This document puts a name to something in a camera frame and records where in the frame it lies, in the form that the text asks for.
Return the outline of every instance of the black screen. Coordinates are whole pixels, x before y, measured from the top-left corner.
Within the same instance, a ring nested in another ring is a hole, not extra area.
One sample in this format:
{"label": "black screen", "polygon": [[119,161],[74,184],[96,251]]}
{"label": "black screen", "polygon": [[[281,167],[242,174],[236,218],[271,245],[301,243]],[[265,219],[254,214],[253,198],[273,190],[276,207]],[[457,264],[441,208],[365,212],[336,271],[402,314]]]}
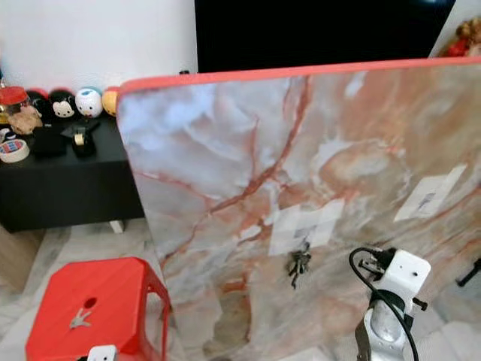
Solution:
{"label": "black screen", "polygon": [[428,56],[455,0],[196,0],[200,72]]}

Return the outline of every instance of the red plastic stool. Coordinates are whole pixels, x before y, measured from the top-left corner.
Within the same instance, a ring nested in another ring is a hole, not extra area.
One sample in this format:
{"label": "red plastic stool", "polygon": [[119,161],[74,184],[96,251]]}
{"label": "red plastic stool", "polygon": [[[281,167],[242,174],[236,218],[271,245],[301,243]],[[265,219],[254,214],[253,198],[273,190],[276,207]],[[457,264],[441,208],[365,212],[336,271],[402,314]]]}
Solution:
{"label": "red plastic stool", "polygon": [[[147,294],[162,299],[162,352],[145,333]],[[166,361],[168,293],[138,258],[75,262],[55,273],[26,345],[28,361],[76,361],[94,346],[114,344],[117,360]]]}

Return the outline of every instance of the marble board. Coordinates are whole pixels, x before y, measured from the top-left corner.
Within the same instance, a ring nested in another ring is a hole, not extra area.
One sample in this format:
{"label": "marble board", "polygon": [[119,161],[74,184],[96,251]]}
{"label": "marble board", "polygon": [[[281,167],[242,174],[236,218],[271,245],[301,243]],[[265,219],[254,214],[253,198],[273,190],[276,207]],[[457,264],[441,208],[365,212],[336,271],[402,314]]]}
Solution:
{"label": "marble board", "polygon": [[[118,124],[188,359],[336,359],[368,294],[358,246],[481,254],[481,59],[133,80]],[[290,252],[311,244],[293,290]],[[472,319],[481,322],[481,315]]]}

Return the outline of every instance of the tiled floor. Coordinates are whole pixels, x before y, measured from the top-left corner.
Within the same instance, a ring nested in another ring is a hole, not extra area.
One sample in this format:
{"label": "tiled floor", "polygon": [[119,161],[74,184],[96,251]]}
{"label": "tiled floor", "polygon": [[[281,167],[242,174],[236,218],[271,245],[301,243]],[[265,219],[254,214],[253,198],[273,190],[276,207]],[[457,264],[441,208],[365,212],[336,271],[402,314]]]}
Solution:
{"label": "tiled floor", "polygon": [[[0,285],[0,360],[25,359],[23,348],[52,273],[72,261],[121,256],[145,259],[162,277],[145,220],[129,221],[126,231],[120,235],[114,234],[108,223],[49,230],[23,294],[12,294]],[[157,298],[149,300],[147,330],[153,344],[159,344],[160,308]],[[428,311],[416,316],[413,334],[421,361],[481,359],[480,315],[480,276],[476,276],[464,289],[452,286],[444,290]],[[170,328],[170,335],[169,361],[186,361],[174,327]],[[334,351],[308,348],[282,361],[354,361],[356,350],[354,335],[351,335],[339,340]],[[411,359],[408,347],[406,359]]]}

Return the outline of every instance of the black cable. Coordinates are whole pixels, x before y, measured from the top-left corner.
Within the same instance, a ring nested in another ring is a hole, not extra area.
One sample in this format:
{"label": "black cable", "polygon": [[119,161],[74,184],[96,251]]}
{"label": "black cable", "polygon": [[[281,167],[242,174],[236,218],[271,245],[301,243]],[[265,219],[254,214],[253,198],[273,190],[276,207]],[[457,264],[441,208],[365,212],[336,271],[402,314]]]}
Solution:
{"label": "black cable", "polygon": [[354,256],[359,253],[359,252],[368,252],[369,254],[375,256],[375,251],[371,250],[370,248],[366,247],[360,247],[356,248],[351,254],[349,255],[349,264],[354,271],[355,275],[359,277],[359,279],[364,283],[366,286],[369,287],[369,289],[376,294],[376,297],[384,301],[388,307],[391,309],[392,312],[394,312],[394,315],[398,319],[399,323],[401,324],[404,332],[406,333],[407,340],[409,341],[409,345],[411,346],[411,350],[413,350],[413,358],[414,361],[419,361],[419,355],[418,355],[418,350],[416,348],[416,344],[414,343],[413,335],[411,335],[411,331],[409,330],[409,327],[407,327],[407,324],[404,322],[403,317],[396,311],[392,303],[384,297],[384,295],[377,290],[376,287],[374,287],[371,282],[369,282],[363,275],[362,273],[358,270],[358,268],[355,266],[354,263]]}

